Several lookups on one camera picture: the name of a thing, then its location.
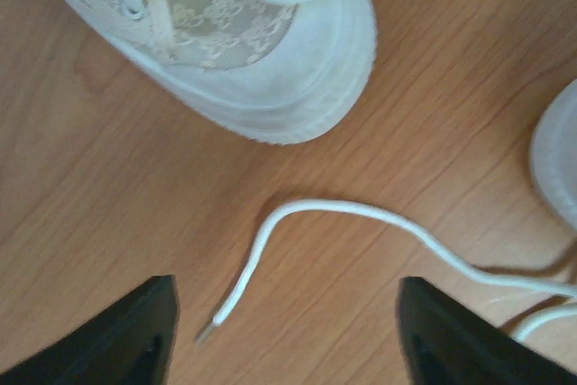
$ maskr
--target shoelace eyelet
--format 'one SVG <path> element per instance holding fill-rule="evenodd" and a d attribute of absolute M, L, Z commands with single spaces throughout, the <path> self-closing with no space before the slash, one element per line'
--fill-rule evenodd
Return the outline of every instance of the shoelace eyelet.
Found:
<path fill-rule="evenodd" d="M 125 2 L 122 2 L 120 5 L 120 9 L 121 9 L 121 11 L 125 17 L 130 18 L 131 20 L 134 20 L 135 22 L 140 20 L 144 16 L 144 6 L 139 11 L 133 11 L 132 9 L 130 9 L 126 5 Z"/>

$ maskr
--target black object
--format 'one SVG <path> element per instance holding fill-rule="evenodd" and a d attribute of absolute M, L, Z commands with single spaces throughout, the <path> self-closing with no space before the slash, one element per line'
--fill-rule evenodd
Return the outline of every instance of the black object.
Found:
<path fill-rule="evenodd" d="M 153 277 L 2 374 L 0 385 L 161 385 L 177 317 L 174 279 Z"/>
<path fill-rule="evenodd" d="M 416 385 L 577 384 L 424 279 L 401 281 L 398 321 Z"/>

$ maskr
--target sneaker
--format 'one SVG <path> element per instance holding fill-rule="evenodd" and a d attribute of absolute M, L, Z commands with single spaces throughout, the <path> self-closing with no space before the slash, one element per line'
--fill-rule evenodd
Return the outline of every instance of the sneaker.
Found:
<path fill-rule="evenodd" d="M 364 89 L 371 0 L 65 0 L 186 105 L 261 142 L 327 132 Z"/>
<path fill-rule="evenodd" d="M 547 203 L 577 231 L 577 80 L 547 108 L 531 143 L 531 171 Z"/>

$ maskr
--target brown wood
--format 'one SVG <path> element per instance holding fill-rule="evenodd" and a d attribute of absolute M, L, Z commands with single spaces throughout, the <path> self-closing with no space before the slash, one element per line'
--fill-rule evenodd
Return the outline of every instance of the brown wood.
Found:
<path fill-rule="evenodd" d="M 540 294 L 471 283 L 399 230 L 294 215 L 230 320 L 193 338 L 288 197 L 385 206 L 481 265 L 565 278 L 574 234 L 530 183 L 539 115 L 577 77 L 577 0 L 374 0 L 364 96 L 311 143 L 249 142 L 185 109 L 60 0 L 0 0 L 0 369 L 152 274 L 175 273 L 178 384 L 406 383 L 398 279 L 502 325 Z M 574 321 L 532 347 L 577 365 Z"/>

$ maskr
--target white shoe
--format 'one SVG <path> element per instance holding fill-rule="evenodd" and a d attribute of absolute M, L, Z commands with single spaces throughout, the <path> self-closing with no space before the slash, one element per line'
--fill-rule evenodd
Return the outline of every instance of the white shoe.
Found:
<path fill-rule="evenodd" d="M 545 200 L 577 231 L 577 80 L 539 121 L 531 144 L 531 170 Z"/>
<path fill-rule="evenodd" d="M 185 104 L 262 142 L 311 140 L 364 89 L 371 0 L 66 0 Z"/>

